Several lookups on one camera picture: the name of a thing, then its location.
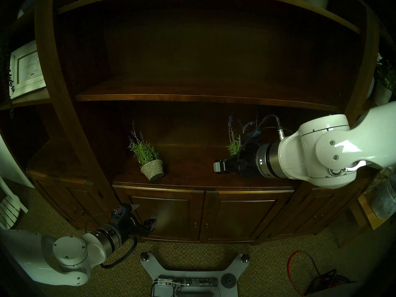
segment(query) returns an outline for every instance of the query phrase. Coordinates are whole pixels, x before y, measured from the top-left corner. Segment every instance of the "metal base plate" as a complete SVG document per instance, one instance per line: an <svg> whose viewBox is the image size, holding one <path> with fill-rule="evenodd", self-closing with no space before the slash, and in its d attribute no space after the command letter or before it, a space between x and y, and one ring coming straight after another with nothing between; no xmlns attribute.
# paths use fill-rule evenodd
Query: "metal base plate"
<svg viewBox="0 0 396 297"><path fill-rule="evenodd" d="M190 297L190 294L188 293L210 292L213 294L213 296L217 297L238 297L237 285L235 285L233 288L228 289L221 284L221 277L224 274L233 274L235 275L236 280L238 280L239 276L249 265L249 259L246 260L247 255L238 254L233 262L230 264L230 266L222 271L166 270L160 265L160 263L158 263L154 255L152 255L151 253L147 253L147 255L148 257L145 256L145 260L140 260L140 263L142 264L143 268L148 272L153 281L157 280L159 276L169 276L172 278L217 278L219 281L218 287L216 288L181 286L181 291L175 291L175 296L178 296L180 295L180 293L182 293L182 295L180 296ZM173 287L158 286L156 284L153 291L153 296L155 297L170 297L173 294Z"/></svg>

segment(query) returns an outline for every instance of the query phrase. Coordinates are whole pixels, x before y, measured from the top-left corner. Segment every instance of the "cabinet door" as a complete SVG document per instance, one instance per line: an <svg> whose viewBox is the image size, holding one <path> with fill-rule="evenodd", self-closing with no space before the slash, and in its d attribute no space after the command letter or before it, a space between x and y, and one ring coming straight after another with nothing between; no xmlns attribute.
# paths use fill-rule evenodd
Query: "cabinet door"
<svg viewBox="0 0 396 297"><path fill-rule="evenodd" d="M141 223L158 214L155 230L144 239L198 241L203 190L113 187L122 203L140 205L135 212Z"/></svg>
<svg viewBox="0 0 396 297"><path fill-rule="evenodd" d="M303 182L288 205L277 215L268 230L260 236L260 240L307 234L310 222L315 222L318 218L318 211L325 213L332 207L334 200L334 190L321 189L308 182Z"/></svg>
<svg viewBox="0 0 396 297"><path fill-rule="evenodd" d="M292 193L293 190L207 191L200 241L255 241Z"/></svg>
<svg viewBox="0 0 396 297"><path fill-rule="evenodd" d="M35 171L29 171L28 174L47 202L74 227L83 228L88 221L87 228L96 229L109 221L111 213L96 216L105 211L97 204L101 198L91 181L51 177Z"/></svg>
<svg viewBox="0 0 396 297"><path fill-rule="evenodd" d="M118 205L118 202L114 200L114 204L111 206L103 206L103 199L91 181L60 177L55 180L55 184L60 192L69 199L73 214L78 214L80 220L76 222L78 227L83 228L88 222L87 228L96 229L108 223L111 213Z"/></svg>
<svg viewBox="0 0 396 297"><path fill-rule="evenodd" d="M260 241L320 232L366 184L366 179L355 180L340 189L322 189L303 182Z"/></svg>
<svg viewBox="0 0 396 297"><path fill-rule="evenodd" d="M320 232L326 225L335 219L336 216L347 209L349 205L359 197L360 193L364 190L368 182L369 179L359 179L353 181L345 187L335 189L334 204L332 204L331 209L328 209L325 213L322 211L318 212L317 218L320 220L314 222L310 228L310 232Z"/></svg>

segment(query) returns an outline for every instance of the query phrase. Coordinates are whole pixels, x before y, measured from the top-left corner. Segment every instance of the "wooden side table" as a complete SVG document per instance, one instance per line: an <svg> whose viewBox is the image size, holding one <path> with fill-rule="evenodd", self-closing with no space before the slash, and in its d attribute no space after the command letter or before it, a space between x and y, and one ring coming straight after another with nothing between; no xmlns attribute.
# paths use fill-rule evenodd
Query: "wooden side table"
<svg viewBox="0 0 396 297"><path fill-rule="evenodd" d="M339 246L340 249L345 248L350 243L357 240L361 237L365 232L368 230L375 230L379 226L381 226L384 222L387 221L386 219L379 219L371 207L371 201L376 194L376 190L373 189L367 194L362 194L357 201L353 202L349 207L352 211L353 216L358 223L360 230L351 238L346 240L343 244Z"/></svg>

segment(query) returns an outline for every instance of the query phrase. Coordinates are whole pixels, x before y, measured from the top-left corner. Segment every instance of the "white chair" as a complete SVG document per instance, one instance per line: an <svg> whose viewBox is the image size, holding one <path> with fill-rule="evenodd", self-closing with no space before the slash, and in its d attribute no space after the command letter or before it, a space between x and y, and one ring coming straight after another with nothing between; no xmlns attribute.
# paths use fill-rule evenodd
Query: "white chair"
<svg viewBox="0 0 396 297"><path fill-rule="evenodd" d="M22 209L27 213L28 209L21 203L18 196L14 195L1 177L0 186L7 195L0 203L0 228L9 230L17 221L19 211Z"/></svg>

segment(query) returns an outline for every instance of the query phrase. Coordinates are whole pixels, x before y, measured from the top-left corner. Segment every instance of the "green plant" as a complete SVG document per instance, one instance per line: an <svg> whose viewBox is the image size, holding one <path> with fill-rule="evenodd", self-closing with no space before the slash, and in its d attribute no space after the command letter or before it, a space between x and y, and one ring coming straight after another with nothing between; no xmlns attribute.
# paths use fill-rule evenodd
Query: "green plant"
<svg viewBox="0 0 396 297"><path fill-rule="evenodd" d="M389 59L382 65L377 65L377 82L396 93L396 72Z"/></svg>
<svg viewBox="0 0 396 297"><path fill-rule="evenodd" d="M228 133L230 136L230 145L227 146L228 151L230 151L231 155L236 155L241 149L241 136L236 136L231 128L228 129Z"/></svg>
<svg viewBox="0 0 396 297"><path fill-rule="evenodd" d="M13 81L11 80L11 70L9 69L9 59L11 52L9 51L9 30L7 28L0 30L0 82L1 90L4 93L5 100L9 100L10 116L14 116L14 108L12 99L9 96L9 87L12 92L15 91Z"/></svg>
<svg viewBox="0 0 396 297"><path fill-rule="evenodd" d="M131 134L135 139L131 137L129 138L130 140L129 149L131 149L131 151L134 152L135 157L137 158L139 164L141 164L141 168L142 168L145 164L147 164L150 161L159 160L160 156L155 151L154 146L144 141L142 132L140 132L140 140L137 138L134 124L135 122L133 121L132 122L133 131L131 132Z"/></svg>

